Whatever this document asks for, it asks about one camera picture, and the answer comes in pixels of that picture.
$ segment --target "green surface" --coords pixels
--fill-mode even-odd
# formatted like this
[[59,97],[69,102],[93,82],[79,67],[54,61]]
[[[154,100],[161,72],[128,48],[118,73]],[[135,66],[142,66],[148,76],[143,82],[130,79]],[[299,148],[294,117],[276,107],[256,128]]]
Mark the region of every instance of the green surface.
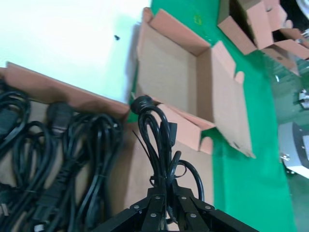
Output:
[[222,40],[237,71],[245,72],[245,98],[257,159],[231,148],[216,129],[203,132],[214,140],[215,206],[262,232],[296,231],[287,180],[279,163],[274,103],[262,54],[244,56],[217,28],[219,0],[153,0],[153,13],[159,8],[211,45]]

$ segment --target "open cardboard box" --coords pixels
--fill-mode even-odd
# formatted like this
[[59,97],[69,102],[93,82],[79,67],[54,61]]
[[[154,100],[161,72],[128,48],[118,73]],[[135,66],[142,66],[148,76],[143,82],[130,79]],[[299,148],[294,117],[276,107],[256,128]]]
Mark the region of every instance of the open cardboard box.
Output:
[[[32,101],[29,121],[46,122],[46,110],[48,104],[61,101],[67,102],[79,112],[107,113],[122,122],[125,122],[129,111],[128,105],[76,88],[12,63],[8,63],[6,68],[0,69],[0,78],[4,78],[7,84],[26,92],[31,97]],[[11,161],[12,151],[10,151],[0,162],[0,182],[16,186]],[[55,163],[45,182],[46,188],[52,184],[57,176],[62,162],[62,149],[59,146]],[[79,202],[86,190],[86,184],[90,173],[89,167],[89,165],[86,165],[82,168],[76,178],[77,202]],[[14,232],[17,231],[16,228],[24,215],[25,214],[20,217],[19,221],[14,226]]]
[[[222,42],[210,44],[163,10],[143,12],[138,42],[138,85],[178,124],[179,141],[198,149],[214,126],[230,145],[254,157],[244,99],[244,73]],[[211,150],[207,143],[202,149]]]
[[261,0],[221,0],[218,27],[245,55],[273,44]]

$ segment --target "black power cord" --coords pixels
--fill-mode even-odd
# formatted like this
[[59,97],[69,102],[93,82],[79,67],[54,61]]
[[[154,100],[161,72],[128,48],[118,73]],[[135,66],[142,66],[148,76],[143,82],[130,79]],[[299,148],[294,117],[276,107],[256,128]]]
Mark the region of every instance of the black power cord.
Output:
[[[168,122],[163,111],[153,104],[149,96],[140,96],[135,99],[131,105],[131,110],[139,116],[138,125],[140,134],[146,144],[147,150],[145,152],[154,170],[154,175],[150,178],[150,183],[153,186],[166,188],[167,212],[170,216],[170,219],[167,220],[167,224],[172,222],[177,223],[176,218],[173,216],[171,205],[169,205],[171,202],[169,199],[171,199],[173,194],[171,184],[172,181],[177,178],[177,176],[175,176],[177,165],[183,165],[185,169],[191,171],[197,183],[198,198],[204,201],[204,189],[201,178],[192,164],[180,160],[180,151],[176,151],[173,159],[171,158],[171,149],[176,140],[177,124]],[[159,115],[161,119],[160,126],[151,112],[155,112]],[[147,127],[150,128],[154,135],[158,153],[150,142]]]
[[53,167],[59,138],[72,116],[73,110],[66,103],[53,103],[47,110],[49,128],[41,122],[33,121],[17,135],[13,144],[12,163],[19,195],[8,205],[11,212],[9,217],[0,218],[0,231],[11,230],[23,212],[27,212],[27,215],[19,231],[26,228],[34,213],[35,201],[42,193]]
[[0,161],[13,146],[14,139],[26,126],[31,106],[28,96],[11,89],[2,80],[0,93]]
[[[40,132],[33,133],[33,128],[38,128]],[[27,152],[25,152],[26,144],[29,144]],[[34,154],[36,155],[35,173],[30,178]],[[14,174],[21,193],[10,205],[10,215],[0,218],[0,231],[11,231],[22,213],[31,208],[33,201],[37,199],[39,192],[43,189],[55,157],[56,141],[48,128],[38,121],[28,123],[16,138],[13,146]]]
[[[56,180],[37,201],[31,227],[53,232],[89,231],[101,223],[101,202],[104,216],[110,216],[108,177],[121,149],[123,129],[114,118],[105,114],[79,114],[71,121],[62,139],[64,163]],[[75,202],[75,178],[90,161],[92,181],[80,205]]]
[[114,163],[123,144],[122,125],[107,115],[98,115],[92,120],[91,136],[87,138],[87,153],[90,169],[93,170],[91,184],[80,202],[76,215],[75,229],[80,231],[80,222],[84,218],[84,231],[91,231],[101,221],[101,202],[104,203],[104,218],[111,217],[111,204],[108,192],[108,180]]

